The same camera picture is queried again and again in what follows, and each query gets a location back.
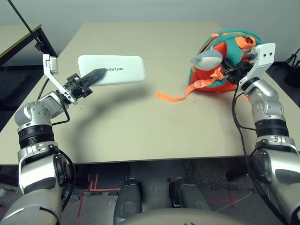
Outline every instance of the orange strap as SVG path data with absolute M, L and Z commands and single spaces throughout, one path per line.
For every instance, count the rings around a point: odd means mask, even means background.
M 162 100 L 166 100 L 168 102 L 179 102 L 179 101 L 186 99 L 186 97 L 189 95 L 189 93 L 191 93 L 193 90 L 209 86 L 212 83 L 214 83 L 214 81 L 216 81 L 216 80 L 223 80 L 224 78 L 226 78 L 225 76 L 223 76 L 221 71 L 218 69 L 216 69 L 215 72 L 212 75 L 210 75 L 210 77 L 211 77 L 211 79 L 198 80 L 198 81 L 194 82 L 193 84 L 189 85 L 188 88 L 186 89 L 186 93 L 185 93 L 184 97 L 171 97 L 160 91 L 157 91 L 155 93 L 155 97 L 162 99 Z

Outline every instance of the strap buckle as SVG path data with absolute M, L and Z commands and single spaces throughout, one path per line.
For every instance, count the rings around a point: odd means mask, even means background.
M 226 76 L 223 76 L 221 71 L 218 69 L 216 69 L 215 72 L 212 75 L 210 75 L 210 77 L 215 80 L 223 80 L 224 78 L 226 78 Z

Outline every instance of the orange backpack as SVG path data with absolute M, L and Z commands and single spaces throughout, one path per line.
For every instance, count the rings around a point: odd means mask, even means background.
M 251 52 L 251 48 L 260 45 L 262 42 L 258 35 L 248 30 L 223 30 L 212 34 L 204 43 L 198 56 L 211 49 L 217 50 L 223 57 L 228 58 L 233 65 Z M 187 95 L 194 90 L 223 92 L 235 90 L 236 85 L 231 84 L 222 74 L 222 63 L 210 70 L 202 70 L 192 66 L 189 74 L 189 87 L 186 89 L 184 97 L 176 98 L 162 92 L 156 92 L 157 98 L 176 102 L 184 100 Z

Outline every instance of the white power bank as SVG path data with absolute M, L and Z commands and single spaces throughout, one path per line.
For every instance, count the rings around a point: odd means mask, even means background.
M 141 82 L 146 77 L 144 63 L 139 56 L 81 55 L 78 66 L 80 77 L 94 69 L 106 69 L 104 77 L 93 86 Z

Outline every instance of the black cable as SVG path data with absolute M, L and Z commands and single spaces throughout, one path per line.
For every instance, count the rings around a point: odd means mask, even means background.
M 71 188 L 70 188 L 70 191 L 66 197 L 66 200 L 64 201 L 64 203 L 62 204 L 62 211 L 64 211 L 64 209 L 66 208 L 67 206 L 67 203 L 69 202 L 70 198 L 71 198 L 71 195 L 74 191 L 74 188 L 75 188 L 75 183 L 76 183 L 76 169 L 75 169 L 75 166 L 72 162 L 72 160 L 70 159 L 69 156 L 67 156 L 66 153 L 64 153 L 62 150 L 60 150 L 60 153 L 67 159 L 67 161 L 70 163 L 70 170 L 71 170 L 71 174 L 72 174 L 72 184 L 71 184 Z
M 42 89 L 41 89 L 41 91 L 38 94 L 37 100 L 39 100 L 41 98 L 42 93 L 43 93 L 43 91 L 44 91 L 44 89 L 45 89 L 45 87 L 46 87 L 46 85 L 47 85 L 48 82 L 49 82 L 49 78 L 47 78 L 47 80 L 45 81 L 44 85 L 42 86 Z
M 18 10 L 16 9 L 16 7 L 14 6 L 14 4 L 12 3 L 11 0 L 7 0 L 10 4 L 10 6 L 13 8 L 13 10 L 15 11 L 15 13 L 17 13 L 18 17 L 22 20 L 22 22 L 24 23 L 24 25 L 26 26 L 26 28 L 29 30 L 29 32 L 33 35 L 33 31 L 30 29 L 30 27 L 28 26 L 28 24 L 26 23 L 26 21 L 23 19 L 23 17 L 21 16 L 21 14 L 18 12 Z M 34 39 L 39 43 L 39 39 L 37 37 L 34 37 Z
M 238 87 L 239 87 L 239 82 L 240 82 L 240 63 L 239 62 L 237 64 L 237 76 L 238 76 L 238 83 L 233 95 L 233 99 L 232 99 L 232 117 L 233 117 L 233 121 L 235 126 L 237 127 L 239 133 L 240 133 L 240 138 L 241 138 L 241 142 L 242 142 L 242 148 L 243 148 L 243 152 L 244 152 L 244 157 L 246 160 L 246 164 L 247 164 L 247 170 L 248 170 L 248 174 L 249 177 L 254 185 L 254 187 L 256 188 L 259 196 L 264 200 L 264 202 L 266 203 L 266 205 L 269 207 L 269 209 L 274 213 L 274 215 L 284 224 L 284 225 L 288 225 L 288 222 L 286 221 L 285 217 L 282 215 L 282 213 L 276 208 L 276 206 L 271 202 L 271 200 L 268 198 L 267 194 L 265 193 L 265 191 L 263 190 L 263 188 L 260 186 L 259 182 L 256 180 L 256 178 L 253 175 L 253 172 L 251 170 L 250 167 L 250 160 L 253 157 L 253 155 L 256 153 L 257 149 L 254 149 L 254 151 L 250 154 L 249 159 L 247 158 L 247 152 L 246 152 L 246 147 L 245 147 L 245 142 L 244 142 L 244 137 L 242 134 L 242 131 L 240 130 L 240 128 L 242 128 L 242 126 L 240 125 L 240 123 L 238 122 L 237 118 L 236 118 L 236 114 L 235 114 L 235 104 L 236 104 L 236 100 L 239 96 L 241 96 L 241 94 L 239 94 L 236 97 L 236 93 L 238 91 Z
M 65 106 L 65 101 L 63 100 L 64 97 L 60 97 L 60 103 L 61 103 L 61 107 L 62 109 L 64 110 L 65 112 L 65 115 L 67 117 L 67 120 L 64 120 L 64 121 L 61 121 L 61 122 L 56 122 L 56 123 L 53 123 L 52 126 L 55 126 L 55 125 L 58 125 L 58 124 L 62 124 L 62 123 L 67 123 L 70 121 L 70 116 L 69 116 L 69 113 L 67 112 L 67 109 L 66 109 L 66 106 Z

